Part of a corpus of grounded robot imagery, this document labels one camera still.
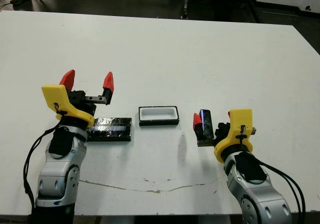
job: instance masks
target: black box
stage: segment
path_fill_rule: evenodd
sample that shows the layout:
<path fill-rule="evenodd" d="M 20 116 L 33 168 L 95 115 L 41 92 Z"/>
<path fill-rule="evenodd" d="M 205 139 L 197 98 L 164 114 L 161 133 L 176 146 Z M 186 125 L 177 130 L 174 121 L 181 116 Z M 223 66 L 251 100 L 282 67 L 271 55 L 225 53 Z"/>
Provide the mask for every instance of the black box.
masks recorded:
<path fill-rule="evenodd" d="M 131 141 L 131 118 L 96 118 L 87 141 Z"/>

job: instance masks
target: black joint cover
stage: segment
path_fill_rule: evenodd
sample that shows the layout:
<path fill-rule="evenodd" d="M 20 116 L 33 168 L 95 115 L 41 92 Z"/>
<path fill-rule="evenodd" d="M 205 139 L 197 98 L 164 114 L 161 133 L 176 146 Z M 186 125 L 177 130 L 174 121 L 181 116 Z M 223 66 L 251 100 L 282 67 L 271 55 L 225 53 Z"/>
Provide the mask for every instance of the black joint cover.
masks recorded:
<path fill-rule="evenodd" d="M 72 224 L 74 221 L 75 204 L 55 206 L 55 207 L 38 207 L 32 210 L 32 224 Z"/>
<path fill-rule="evenodd" d="M 246 180 L 265 180 L 266 174 L 257 162 L 256 158 L 248 152 L 241 152 L 235 157 L 237 170 Z"/>
<path fill-rule="evenodd" d="M 66 156 L 72 149 L 75 133 L 70 132 L 66 127 L 55 130 L 50 143 L 49 153 Z"/>

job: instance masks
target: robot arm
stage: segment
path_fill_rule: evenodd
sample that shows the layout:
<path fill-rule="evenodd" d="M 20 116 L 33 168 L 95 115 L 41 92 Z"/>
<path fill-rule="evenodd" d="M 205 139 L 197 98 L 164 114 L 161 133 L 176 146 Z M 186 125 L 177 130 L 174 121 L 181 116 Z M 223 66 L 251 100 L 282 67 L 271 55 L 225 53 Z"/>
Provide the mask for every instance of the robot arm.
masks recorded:
<path fill-rule="evenodd" d="M 273 188 L 267 173 L 265 180 L 248 180 L 239 172 L 236 157 L 241 153 L 230 154 L 224 168 L 228 170 L 228 189 L 241 207 L 244 223 L 292 223 L 289 206 L 282 195 Z"/>
<path fill-rule="evenodd" d="M 54 131 L 54 136 L 46 148 L 46 162 L 39 175 L 35 204 L 26 178 L 28 171 L 24 169 L 24 185 L 32 202 L 32 223 L 73 222 L 80 167 L 87 150 L 86 129 L 93 125 L 95 104 L 109 104 L 114 91 L 111 72 L 104 80 L 101 96 L 86 96 L 84 91 L 72 91 L 74 72 L 67 72 L 59 85 L 42 87 L 48 107 L 56 112 L 60 122 L 44 133 Z M 31 148 L 25 167 L 29 166 L 30 155 L 37 145 Z"/>
<path fill-rule="evenodd" d="M 240 204 L 244 223 L 292 223 L 287 202 L 273 188 L 262 162 L 251 154 L 249 137 L 256 131 L 252 110 L 231 110 L 228 114 L 230 123 L 219 123 L 215 139 L 210 112 L 201 110 L 199 115 L 194 114 L 198 146 L 214 146 L 217 160 L 224 163 L 228 189 Z"/>

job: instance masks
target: table surface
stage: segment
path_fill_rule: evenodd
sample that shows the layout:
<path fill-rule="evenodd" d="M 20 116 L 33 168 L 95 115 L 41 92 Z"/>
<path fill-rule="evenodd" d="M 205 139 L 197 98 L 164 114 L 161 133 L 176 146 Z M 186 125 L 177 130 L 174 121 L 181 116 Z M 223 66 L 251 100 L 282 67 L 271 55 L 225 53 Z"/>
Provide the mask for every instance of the table surface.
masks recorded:
<path fill-rule="evenodd" d="M 0 13 L 0 214 L 30 214 L 22 170 L 44 130 L 56 125 L 41 92 L 76 70 L 73 89 L 115 91 L 95 117 L 132 117 L 131 142 L 88 143 L 75 213 L 240 213 L 213 147 L 197 147 L 193 113 L 214 126 L 252 108 L 254 154 L 289 174 L 307 211 L 320 210 L 320 56 L 292 26 L 56 13 Z M 176 105 L 178 126 L 139 127 L 139 106 Z M 51 135 L 29 168 L 33 193 Z M 274 187 L 297 211 L 293 194 Z"/>

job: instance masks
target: dark floor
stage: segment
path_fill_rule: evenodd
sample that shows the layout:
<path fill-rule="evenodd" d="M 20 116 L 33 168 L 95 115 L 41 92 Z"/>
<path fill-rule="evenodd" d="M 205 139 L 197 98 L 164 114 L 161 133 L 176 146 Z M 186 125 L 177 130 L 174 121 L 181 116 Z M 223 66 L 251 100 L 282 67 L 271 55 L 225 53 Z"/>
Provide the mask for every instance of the dark floor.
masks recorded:
<path fill-rule="evenodd" d="M 130 16 L 180 19 L 184 0 L 32 0 L 13 7 L 10 0 L 0 0 L 0 10 L 60 12 L 90 15 Z M 295 12 L 255 8 L 265 24 L 293 25 L 320 53 L 320 19 L 297 16 Z M 213 4 L 207 0 L 190 0 L 189 20 L 217 20 Z M 233 22 L 255 23 L 247 4 L 233 4 L 229 17 Z"/>

